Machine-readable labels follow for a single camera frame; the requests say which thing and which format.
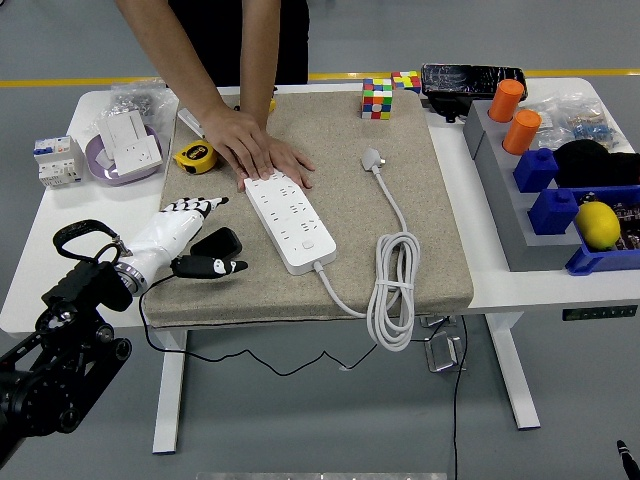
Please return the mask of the person's left hand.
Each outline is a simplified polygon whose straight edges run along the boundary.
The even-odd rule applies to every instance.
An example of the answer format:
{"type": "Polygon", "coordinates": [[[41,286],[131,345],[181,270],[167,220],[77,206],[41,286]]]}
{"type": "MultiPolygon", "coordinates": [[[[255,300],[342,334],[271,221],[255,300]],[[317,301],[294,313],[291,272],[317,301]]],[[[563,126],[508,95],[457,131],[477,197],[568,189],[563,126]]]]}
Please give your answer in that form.
{"type": "Polygon", "coordinates": [[[301,188],[311,189],[309,171],[315,170],[313,162],[288,143],[272,137],[266,131],[262,131],[262,134],[267,148],[267,153],[263,155],[264,160],[261,165],[254,164],[255,173],[244,170],[237,174],[237,190],[245,190],[246,179],[266,180],[275,170],[285,174],[301,188]]]}

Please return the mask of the person's right hand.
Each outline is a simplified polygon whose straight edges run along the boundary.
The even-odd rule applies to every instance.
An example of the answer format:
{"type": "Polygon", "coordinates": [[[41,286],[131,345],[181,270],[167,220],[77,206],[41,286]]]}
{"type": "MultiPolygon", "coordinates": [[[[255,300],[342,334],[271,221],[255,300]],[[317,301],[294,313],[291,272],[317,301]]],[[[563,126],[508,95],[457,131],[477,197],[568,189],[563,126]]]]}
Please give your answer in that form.
{"type": "Polygon", "coordinates": [[[235,111],[217,99],[198,119],[205,138],[240,183],[247,178],[265,179],[273,173],[266,137],[251,115],[235,111]]]}

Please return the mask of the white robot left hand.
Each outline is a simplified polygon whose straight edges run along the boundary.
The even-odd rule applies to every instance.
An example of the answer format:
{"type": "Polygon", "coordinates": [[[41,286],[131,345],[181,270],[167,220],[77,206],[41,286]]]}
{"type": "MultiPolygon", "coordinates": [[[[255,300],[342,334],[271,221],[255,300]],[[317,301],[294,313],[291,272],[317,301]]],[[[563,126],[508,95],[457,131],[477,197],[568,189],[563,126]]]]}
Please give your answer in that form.
{"type": "Polygon", "coordinates": [[[247,269],[248,264],[241,260],[182,254],[188,242],[201,230],[207,216],[227,202],[226,197],[182,198],[157,212],[115,265],[132,295],[146,292],[156,273],[165,267],[171,268],[179,278],[191,279],[218,279],[247,269]]]}

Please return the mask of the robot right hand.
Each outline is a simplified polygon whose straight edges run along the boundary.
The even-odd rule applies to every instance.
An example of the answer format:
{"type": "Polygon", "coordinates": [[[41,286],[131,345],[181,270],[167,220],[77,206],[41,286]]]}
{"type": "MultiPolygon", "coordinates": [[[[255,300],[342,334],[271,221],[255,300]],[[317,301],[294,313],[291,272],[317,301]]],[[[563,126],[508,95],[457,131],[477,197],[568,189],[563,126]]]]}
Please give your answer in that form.
{"type": "Polygon", "coordinates": [[[640,479],[640,468],[639,464],[635,461],[633,456],[631,455],[626,443],[623,440],[618,440],[616,442],[618,454],[622,461],[623,469],[627,475],[627,478],[630,480],[639,480],[640,479]]]}

